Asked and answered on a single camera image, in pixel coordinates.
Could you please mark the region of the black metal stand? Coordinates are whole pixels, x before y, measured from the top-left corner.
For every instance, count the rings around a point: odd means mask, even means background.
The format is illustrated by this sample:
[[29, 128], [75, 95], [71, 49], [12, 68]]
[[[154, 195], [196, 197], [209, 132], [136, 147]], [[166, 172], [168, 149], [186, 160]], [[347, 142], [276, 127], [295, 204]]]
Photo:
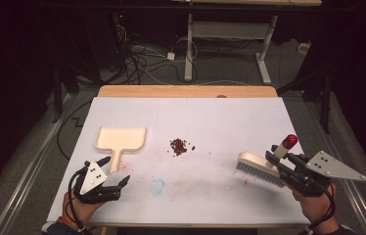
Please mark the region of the black metal stand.
[[276, 89], [278, 95], [290, 90], [300, 90], [304, 102], [320, 101], [320, 124], [326, 134], [329, 129], [329, 112], [332, 91], [332, 71], [328, 66], [320, 66], [318, 69], [306, 74], [298, 75], [296, 79]]

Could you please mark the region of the metal floor rail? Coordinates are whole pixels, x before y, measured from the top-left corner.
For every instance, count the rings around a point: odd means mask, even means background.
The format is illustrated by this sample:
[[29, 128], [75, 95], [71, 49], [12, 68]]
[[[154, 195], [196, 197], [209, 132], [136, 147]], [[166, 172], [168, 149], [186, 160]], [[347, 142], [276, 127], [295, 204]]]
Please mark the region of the metal floor rail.
[[[327, 152], [337, 157], [340, 161], [343, 159], [338, 149], [336, 148], [330, 134], [327, 134], [319, 121], [319, 114], [316, 106], [313, 103], [305, 104], [314, 125], [317, 128], [317, 133], [323, 138], [323, 142], [327, 145]], [[366, 235], [366, 201], [357, 186], [359, 182], [350, 181], [348, 179], [337, 179], [340, 185], [340, 192], [345, 194], [346, 200], [351, 205], [351, 212], [357, 219], [356, 221], [362, 227]]]
[[0, 175], [0, 235], [39, 235], [58, 191], [66, 160], [56, 136], [76, 95], [63, 96], [63, 112], [50, 110], [18, 147]]

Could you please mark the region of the person's right hand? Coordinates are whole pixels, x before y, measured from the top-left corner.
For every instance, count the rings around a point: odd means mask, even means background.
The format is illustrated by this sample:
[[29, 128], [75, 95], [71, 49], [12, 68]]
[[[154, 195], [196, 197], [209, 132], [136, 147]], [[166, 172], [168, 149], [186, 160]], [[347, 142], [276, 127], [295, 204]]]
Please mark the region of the person's right hand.
[[[299, 201], [303, 215], [311, 222], [316, 223], [322, 219], [329, 210], [330, 200], [326, 194], [320, 197], [304, 197], [299, 191], [290, 187], [294, 198]], [[323, 225], [338, 224], [334, 216], [321, 222]]]

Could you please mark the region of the white metal desk frame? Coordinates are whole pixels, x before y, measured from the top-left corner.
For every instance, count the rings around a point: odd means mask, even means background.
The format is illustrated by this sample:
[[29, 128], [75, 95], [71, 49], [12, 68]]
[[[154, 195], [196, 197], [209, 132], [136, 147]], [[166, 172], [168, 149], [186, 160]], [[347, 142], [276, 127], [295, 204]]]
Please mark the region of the white metal desk frame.
[[[319, 7], [321, 0], [173, 0], [174, 2], [183, 2], [188, 7], [200, 7], [202, 4], [230, 7], [273, 7], [275, 9], [292, 7], [307, 8]], [[277, 14], [272, 14], [268, 23], [229, 23], [224, 20], [218, 22], [199, 22], [194, 20], [194, 14], [188, 15], [187, 41], [185, 56], [184, 80], [193, 81], [194, 59], [197, 56], [198, 48], [193, 41], [198, 38], [226, 38], [226, 39], [262, 39], [263, 46], [260, 53], [255, 53], [254, 57], [262, 82], [265, 85], [272, 83], [266, 64], [265, 56], [272, 39], [273, 32], [278, 20]]]

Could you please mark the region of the cream plastic dustpan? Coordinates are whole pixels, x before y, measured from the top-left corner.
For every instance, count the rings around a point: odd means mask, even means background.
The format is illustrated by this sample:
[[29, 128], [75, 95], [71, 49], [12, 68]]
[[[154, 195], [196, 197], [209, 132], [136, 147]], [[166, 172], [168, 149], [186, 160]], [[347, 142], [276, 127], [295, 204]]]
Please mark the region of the cream plastic dustpan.
[[109, 173], [114, 173], [119, 169], [122, 153], [140, 150], [144, 146], [145, 136], [145, 127], [101, 127], [94, 144], [97, 149], [110, 150], [112, 152]]

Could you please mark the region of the pile of red and green beans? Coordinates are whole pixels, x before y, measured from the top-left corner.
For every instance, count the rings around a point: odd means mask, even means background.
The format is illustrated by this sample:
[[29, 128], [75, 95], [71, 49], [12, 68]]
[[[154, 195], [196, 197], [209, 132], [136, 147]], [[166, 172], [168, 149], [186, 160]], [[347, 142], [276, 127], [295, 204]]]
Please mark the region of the pile of red and green beans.
[[181, 138], [171, 140], [169, 146], [175, 157], [186, 154], [189, 150], [194, 151], [196, 149], [195, 145]]

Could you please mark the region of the orange wristband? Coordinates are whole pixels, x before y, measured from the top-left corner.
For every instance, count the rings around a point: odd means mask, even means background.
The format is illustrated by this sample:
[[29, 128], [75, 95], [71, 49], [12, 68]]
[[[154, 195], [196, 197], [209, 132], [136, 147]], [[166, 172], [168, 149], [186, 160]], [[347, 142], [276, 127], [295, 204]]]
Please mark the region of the orange wristband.
[[71, 221], [69, 219], [65, 219], [62, 216], [58, 217], [57, 222], [59, 222], [63, 225], [66, 225], [66, 226], [70, 227], [71, 229], [73, 229], [75, 231], [79, 231], [78, 226], [73, 221]]

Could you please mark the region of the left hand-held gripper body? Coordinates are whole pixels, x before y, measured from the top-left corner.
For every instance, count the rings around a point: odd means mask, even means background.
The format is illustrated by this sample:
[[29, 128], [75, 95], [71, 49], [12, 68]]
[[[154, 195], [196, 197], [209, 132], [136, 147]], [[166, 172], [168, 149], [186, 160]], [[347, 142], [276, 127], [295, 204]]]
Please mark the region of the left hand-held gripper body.
[[83, 204], [92, 205], [118, 200], [120, 193], [110, 193], [108, 187], [103, 186], [107, 178], [96, 162], [85, 162], [74, 185], [75, 197]]

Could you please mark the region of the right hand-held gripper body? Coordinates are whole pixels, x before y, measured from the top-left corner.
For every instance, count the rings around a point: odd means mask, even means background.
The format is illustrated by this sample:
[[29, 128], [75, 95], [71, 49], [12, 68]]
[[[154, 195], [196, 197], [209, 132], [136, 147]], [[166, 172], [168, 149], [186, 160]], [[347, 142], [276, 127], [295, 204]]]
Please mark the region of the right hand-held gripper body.
[[288, 154], [294, 169], [278, 163], [280, 178], [304, 197], [320, 197], [329, 187], [332, 178], [366, 181], [366, 176], [320, 151], [312, 158]]

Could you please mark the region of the white brush with red-tipped handle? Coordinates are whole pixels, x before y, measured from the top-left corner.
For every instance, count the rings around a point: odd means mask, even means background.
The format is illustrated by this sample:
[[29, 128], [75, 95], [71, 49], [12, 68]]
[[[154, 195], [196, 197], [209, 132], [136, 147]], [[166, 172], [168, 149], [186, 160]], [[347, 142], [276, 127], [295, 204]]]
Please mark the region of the white brush with red-tipped handle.
[[[289, 153], [296, 143], [297, 137], [294, 134], [289, 134], [281, 144], [278, 145], [277, 151], [273, 154], [280, 158], [282, 155]], [[236, 169], [272, 183], [278, 187], [284, 187], [284, 183], [281, 178], [269, 173], [269, 168], [271, 166], [272, 164], [270, 164], [265, 157], [262, 158], [249, 152], [243, 152], [238, 156]]]

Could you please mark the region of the person's left hand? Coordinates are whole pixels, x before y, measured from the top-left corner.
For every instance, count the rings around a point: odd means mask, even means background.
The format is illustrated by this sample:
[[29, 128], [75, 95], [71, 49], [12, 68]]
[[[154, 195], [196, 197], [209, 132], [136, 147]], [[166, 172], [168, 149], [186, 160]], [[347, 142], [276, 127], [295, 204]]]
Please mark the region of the person's left hand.
[[79, 221], [84, 226], [88, 223], [94, 212], [103, 205], [104, 203], [94, 205], [83, 204], [72, 193], [65, 193], [62, 217], [73, 221], [75, 224]]

